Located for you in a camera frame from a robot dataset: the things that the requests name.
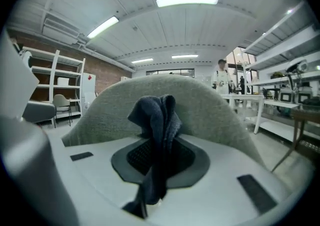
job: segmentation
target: white shelving unit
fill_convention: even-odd
[[[31,52],[32,56],[36,59],[46,60],[52,62],[51,68],[37,67],[32,66],[31,70],[33,73],[50,75],[49,84],[38,84],[37,88],[48,88],[49,89],[49,100],[46,102],[52,102],[54,99],[54,89],[74,89],[75,99],[70,99],[70,102],[76,103],[76,110],[72,110],[72,116],[82,115],[82,79],[84,74],[84,67],[86,59],[77,60],[60,55],[60,51],[56,50],[55,53],[46,52],[37,50],[34,48],[23,47],[23,49]],[[57,64],[65,64],[68,66],[76,67],[76,72],[66,71],[57,69]],[[54,80],[55,76],[66,77],[66,78],[75,78],[76,86],[63,86],[55,85]],[[57,118],[68,117],[69,113],[58,113]]]
[[[246,121],[250,121],[252,124],[256,124],[257,117],[255,116],[255,117],[246,118]],[[292,141],[294,139],[294,134],[293,134],[294,128],[290,125],[286,125],[279,122],[275,123],[275,121],[273,120],[262,117],[260,119],[260,127],[289,141]],[[304,131],[304,134],[320,140],[320,136],[315,135],[313,133]]]
[[[243,53],[259,56],[259,59],[255,63],[242,65],[244,74],[250,70],[263,70],[262,72],[265,76],[269,76],[274,72],[284,73],[288,63],[292,59],[300,57],[307,59],[308,63],[320,61],[320,31],[315,30],[311,17],[307,15],[307,11],[308,9],[305,7],[305,4],[303,2],[299,3],[272,28],[242,50],[242,58]],[[292,79],[295,82],[299,80],[295,75],[292,76]],[[310,72],[301,74],[300,79],[305,82],[320,80],[320,70],[314,68]],[[247,86],[272,86],[288,82],[288,77],[276,79],[263,78],[263,80],[248,84],[245,81],[244,88],[246,90]],[[298,105],[266,99],[263,100],[264,104],[285,108],[293,108]],[[256,124],[257,118],[251,118],[250,121]],[[258,119],[258,127],[290,141],[293,140],[294,128],[291,126],[262,117]],[[307,133],[307,135],[319,138],[319,136],[314,134]]]
[[[312,81],[312,80],[320,79],[320,70],[304,73],[304,74],[301,74],[300,76],[303,81]],[[293,75],[292,80],[297,81],[298,77]],[[252,82],[252,83],[249,83],[248,85],[249,86],[266,86],[266,85],[275,85],[275,84],[285,84],[288,82],[289,82],[288,77],[281,77],[281,78],[269,79],[264,81]]]

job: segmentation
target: white shirt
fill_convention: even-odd
[[[232,79],[226,70],[213,72],[212,84],[217,82],[216,91],[220,94],[229,94],[229,85],[232,85]]]

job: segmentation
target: ceiling light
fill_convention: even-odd
[[[102,23],[96,29],[94,29],[90,34],[88,34],[87,37],[92,39],[92,38],[96,37],[98,34],[100,34],[101,32],[103,32],[104,30],[106,30],[107,28],[113,26],[114,24],[116,24],[118,22],[119,22],[119,20],[116,17],[112,17],[112,18],[108,19],[107,21],[105,21],[104,23]]]
[[[140,63],[140,62],[145,62],[145,61],[152,61],[154,59],[145,59],[145,60],[136,60],[136,61],[132,61],[132,63]]]
[[[218,0],[156,0],[158,7],[165,7],[179,4],[217,4]]]
[[[198,55],[179,55],[179,56],[172,56],[173,59],[180,59],[180,58],[197,58]]]

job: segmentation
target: white ceiling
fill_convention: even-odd
[[[96,51],[125,66],[155,68],[172,55],[199,54],[179,60],[212,65],[244,40],[254,41],[299,0],[219,0],[215,6],[187,5],[159,9],[156,0],[20,0],[8,27],[43,36],[45,19],[59,18],[79,32],[80,49]],[[119,23],[92,39],[86,38],[112,16]]]

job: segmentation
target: gray chair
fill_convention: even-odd
[[[56,94],[53,97],[53,104],[55,105],[55,120],[57,119],[57,112],[66,112],[68,111],[69,114],[69,125],[71,126],[72,122],[72,114],[71,114],[71,105],[70,100],[67,100],[64,95]]]
[[[151,75],[116,83],[101,92],[62,140],[66,146],[93,144],[137,135],[127,116],[142,96],[175,97],[181,133],[234,147],[264,164],[248,131],[228,103],[202,82],[177,75]]]

